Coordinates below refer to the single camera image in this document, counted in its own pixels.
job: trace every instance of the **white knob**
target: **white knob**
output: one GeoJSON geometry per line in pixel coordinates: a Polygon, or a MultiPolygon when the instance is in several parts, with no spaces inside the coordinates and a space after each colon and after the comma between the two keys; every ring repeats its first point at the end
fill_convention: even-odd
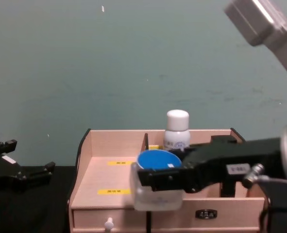
{"type": "Polygon", "coordinates": [[[112,228],[114,228],[113,219],[112,219],[111,217],[108,218],[108,220],[105,222],[104,228],[105,228],[106,230],[111,230],[112,228]]]}

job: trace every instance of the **green wall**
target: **green wall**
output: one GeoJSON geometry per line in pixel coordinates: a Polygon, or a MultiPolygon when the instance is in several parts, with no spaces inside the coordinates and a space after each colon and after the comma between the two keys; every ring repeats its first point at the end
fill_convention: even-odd
{"type": "Polygon", "coordinates": [[[194,129],[278,136],[287,73],[228,2],[0,0],[0,140],[18,140],[23,165],[73,165],[87,128],[164,128],[175,108],[194,129]]]}

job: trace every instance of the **black surface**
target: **black surface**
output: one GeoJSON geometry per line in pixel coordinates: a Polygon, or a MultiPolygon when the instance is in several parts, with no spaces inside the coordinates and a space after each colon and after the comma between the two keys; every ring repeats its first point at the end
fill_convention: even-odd
{"type": "Polygon", "coordinates": [[[47,186],[25,193],[0,192],[0,233],[67,233],[67,197],[74,173],[74,166],[57,166],[47,186]]]}

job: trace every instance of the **wooden organizer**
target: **wooden organizer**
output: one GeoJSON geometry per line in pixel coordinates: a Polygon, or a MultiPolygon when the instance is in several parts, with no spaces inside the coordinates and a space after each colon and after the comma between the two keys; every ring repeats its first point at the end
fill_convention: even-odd
{"type": "MultiPolygon", "coordinates": [[[[229,130],[191,130],[191,143],[210,142],[213,135],[232,135],[229,130]]],[[[145,233],[146,213],[134,210],[129,194],[130,163],[139,155],[144,134],[150,145],[162,145],[163,130],[94,131],[81,141],[76,182],[68,201],[71,233],[103,233],[104,223],[113,219],[113,233],[145,233]]],[[[263,209],[261,192],[247,194],[236,184],[235,198],[220,198],[219,184],[200,193],[186,194],[181,209],[152,213],[153,233],[256,233],[263,209]],[[195,218],[196,210],[214,209],[215,219],[195,218]]]]}

